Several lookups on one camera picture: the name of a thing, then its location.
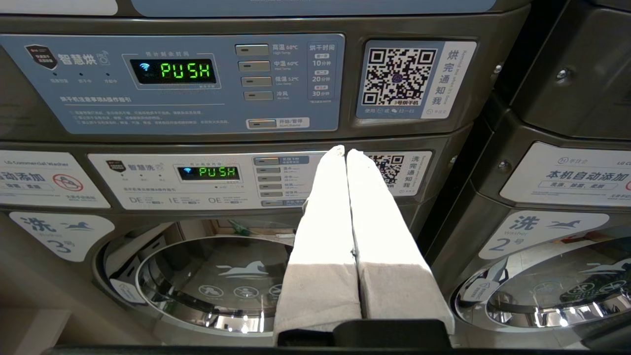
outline digital display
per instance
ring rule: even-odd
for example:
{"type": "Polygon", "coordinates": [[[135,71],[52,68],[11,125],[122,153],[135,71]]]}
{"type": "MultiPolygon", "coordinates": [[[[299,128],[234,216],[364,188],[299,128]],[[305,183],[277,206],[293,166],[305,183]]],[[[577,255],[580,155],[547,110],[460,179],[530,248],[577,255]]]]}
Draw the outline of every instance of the digital display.
{"type": "Polygon", "coordinates": [[[216,83],[210,59],[130,59],[140,84],[216,83]]]}
{"type": "Polygon", "coordinates": [[[235,166],[178,167],[182,180],[239,180],[235,166]]]}

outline label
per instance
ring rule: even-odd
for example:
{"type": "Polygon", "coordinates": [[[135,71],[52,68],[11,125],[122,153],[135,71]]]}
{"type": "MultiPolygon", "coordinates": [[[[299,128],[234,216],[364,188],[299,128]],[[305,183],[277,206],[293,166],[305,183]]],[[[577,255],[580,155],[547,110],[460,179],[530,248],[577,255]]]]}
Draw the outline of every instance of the label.
{"type": "Polygon", "coordinates": [[[11,212],[9,217],[69,262],[82,262],[90,248],[114,230],[113,223],[96,215],[11,212]]]}
{"type": "Polygon", "coordinates": [[[522,203],[631,207],[631,151],[536,142],[500,196],[522,203]]]}
{"type": "Polygon", "coordinates": [[[495,0],[132,0],[147,17],[349,16],[480,13],[495,0]]]}
{"type": "Polygon", "coordinates": [[[2,0],[0,2],[0,13],[111,16],[117,11],[116,0],[2,0]]]}
{"type": "Polygon", "coordinates": [[[393,196],[415,196],[421,187],[432,153],[419,152],[364,152],[381,172],[393,196]]]}
{"type": "Polygon", "coordinates": [[[70,153],[0,150],[0,204],[109,208],[70,153]]]}
{"type": "Polygon", "coordinates": [[[488,299],[498,287],[500,287],[500,283],[497,281],[476,279],[460,297],[460,300],[465,302],[480,302],[481,300],[488,299]]]}
{"type": "MultiPolygon", "coordinates": [[[[123,208],[128,210],[245,210],[301,207],[309,197],[325,152],[243,154],[89,154],[123,208]],[[233,171],[191,178],[205,171],[233,171]]],[[[365,152],[393,196],[415,196],[432,153],[365,152]]]]}
{"type": "Polygon", "coordinates": [[[369,41],[357,117],[448,118],[476,46],[476,42],[369,41]]]}
{"type": "Polygon", "coordinates": [[[531,246],[573,236],[602,226],[606,214],[523,210],[510,214],[478,253],[493,260],[531,246]]]}
{"type": "Polygon", "coordinates": [[[128,282],[110,279],[110,283],[122,298],[131,303],[146,303],[136,287],[128,282]]]}
{"type": "Polygon", "coordinates": [[[0,34],[0,45],[74,135],[338,129],[340,33],[0,34]]]}

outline control panel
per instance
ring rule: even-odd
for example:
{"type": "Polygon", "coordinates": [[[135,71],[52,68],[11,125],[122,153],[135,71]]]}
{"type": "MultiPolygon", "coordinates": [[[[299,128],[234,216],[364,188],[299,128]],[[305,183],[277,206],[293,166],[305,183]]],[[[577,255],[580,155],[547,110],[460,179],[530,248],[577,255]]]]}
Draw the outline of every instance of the control panel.
{"type": "Polygon", "coordinates": [[[73,134],[338,128],[341,34],[0,35],[0,44],[73,134]]]}
{"type": "MultiPolygon", "coordinates": [[[[299,207],[326,152],[88,154],[127,210],[299,207]]],[[[431,152],[366,152],[394,196],[415,196],[431,152]]]]}

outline washer door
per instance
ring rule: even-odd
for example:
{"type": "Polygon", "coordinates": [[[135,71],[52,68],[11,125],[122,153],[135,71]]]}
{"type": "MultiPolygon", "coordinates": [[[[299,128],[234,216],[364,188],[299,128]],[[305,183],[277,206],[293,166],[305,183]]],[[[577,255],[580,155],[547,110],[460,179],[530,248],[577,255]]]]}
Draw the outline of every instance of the washer door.
{"type": "Polygon", "coordinates": [[[454,309],[467,323],[500,332],[571,327],[628,312],[631,237],[612,238],[592,232],[510,255],[465,282],[454,309]]]}
{"type": "Polygon", "coordinates": [[[292,247],[215,236],[172,244],[145,259],[137,287],[158,311],[229,334],[272,331],[292,247]]]}

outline white control panel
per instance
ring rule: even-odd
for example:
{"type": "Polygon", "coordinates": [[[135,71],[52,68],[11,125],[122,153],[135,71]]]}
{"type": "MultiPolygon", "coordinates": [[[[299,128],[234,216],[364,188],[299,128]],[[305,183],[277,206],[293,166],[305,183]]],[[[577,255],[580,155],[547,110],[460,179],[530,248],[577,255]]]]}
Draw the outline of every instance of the white control panel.
{"type": "MultiPolygon", "coordinates": [[[[88,154],[127,210],[300,207],[324,151],[243,154],[88,154]]],[[[431,152],[366,152],[394,196],[415,196],[431,152]]]]}

